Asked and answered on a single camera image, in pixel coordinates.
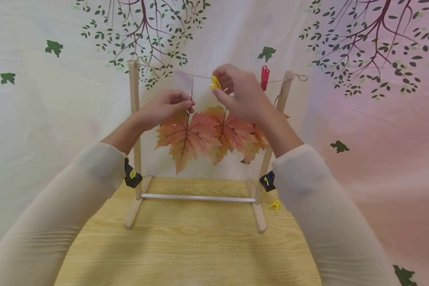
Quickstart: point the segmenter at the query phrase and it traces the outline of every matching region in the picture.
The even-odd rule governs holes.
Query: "clothesline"
[[[146,66],[146,67],[150,67],[150,68],[152,68],[152,69],[156,69],[156,70],[166,70],[167,72],[179,72],[179,73],[184,73],[185,75],[191,75],[191,76],[201,77],[201,78],[206,78],[206,79],[210,79],[210,80],[211,80],[211,77],[203,76],[203,75],[194,75],[194,74],[192,74],[192,73],[183,72],[183,71],[181,71],[181,70],[169,70],[169,69],[157,68],[157,67],[154,67],[154,66],[150,66],[149,64],[140,64],[140,63],[137,63],[137,65],[139,65],[139,66]],[[306,75],[298,75],[298,74],[295,74],[293,77],[296,77],[296,76],[297,76],[297,78],[299,79],[299,81],[307,81],[307,79],[308,79],[308,76],[306,76]],[[279,81],[269,81],[269,83],[272,83],[272,82],[281,82],[281,81],[283,81],[283,79],[280,79]]]

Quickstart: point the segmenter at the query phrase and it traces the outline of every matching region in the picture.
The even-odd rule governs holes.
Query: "red clothespin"
[[[269,82],[269,74],[271,73],[271,70],[267,66],[262,67],[262,74],[261,74],[261,87],[262,90],[265,91],[267,89],[267,83]]]

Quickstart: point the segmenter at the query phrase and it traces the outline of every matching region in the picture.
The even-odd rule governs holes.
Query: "tree branch print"
[[[402,94],[418,89],[421,79],[412,68],[425,64],[429,31],[417,20],[427,17],[429,22],[429,0],[345,0],[341,8],[330,7],[325,12],[321,0],[314,0],[305,12],[322,14],[299,36],[313,41],[307,52],[318,57],[308,66],[315,65],[330,75],[334,88],[344,88],[346,97],[362,93],[360,86],[366,79],[377,85],[371,91],[373,99],[385,97],[385,91],[391,90],[384,80],[387,72],[401,78]],[[341,24],[344,34],[335,31]]]
[[[73,8],[92,15],[81,36],[93,37],[97,52],[111,55],[106,66],[128,73],[124,63],[139,60],[147,65],[140,66],[139,75],[149,89],[169,76],[162,69],[173,67],[170,59],[187,64],[180,49],[193,39],[194,28],[202,28],[208,6],[207,0],[110,0],[107,7],[76,0]]]

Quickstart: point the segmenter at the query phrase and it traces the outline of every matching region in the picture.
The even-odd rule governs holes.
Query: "orange leaf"
[[[283,115],[284,115],[284,118],[286,119],[289,118],[289,116],[287,116],[286,114],[283,114]],[[267,146],[268,142],[262,130],[260,130],[256,124],[253,124],[253,127],[254,127],[254,132],[251,133],[251,135],[253,135],[257,140],[257,142],[253,144],[254,153],[257,154],[259,153],[260,149],[265,150],[265,147]]]
[[[217,121],[202,113],[194,113],[189,122],[187,112],[179,112],[160,125],[156,148],[170,145],[169,154],[175,161],[176,174],[183,171],[190,159],[220,145],[215,129]]]
[[[240,151],[246,163],[254,159],[257,153],[254,144],[257,139],[251,134],[255,132],[251,124],[239,120],[232,113],[226,116],[226,110],[222,106],[206,108],[203,113],[217,121],[214,128],[217,131],[216,137],[220,141],[220,146],[212,148],[208,154],[214,165],[226,156],[227,150]]]

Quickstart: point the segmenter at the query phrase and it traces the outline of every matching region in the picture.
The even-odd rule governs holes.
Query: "wood grain surface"
[[[243,181],[153,178],[149,193],[247,197]],[[268,209],[257,232],[248,203],[145,199],[132,229],[124,216],[134,190],[123,184],[74,241],[56,286],[321,285],[292,215]]]

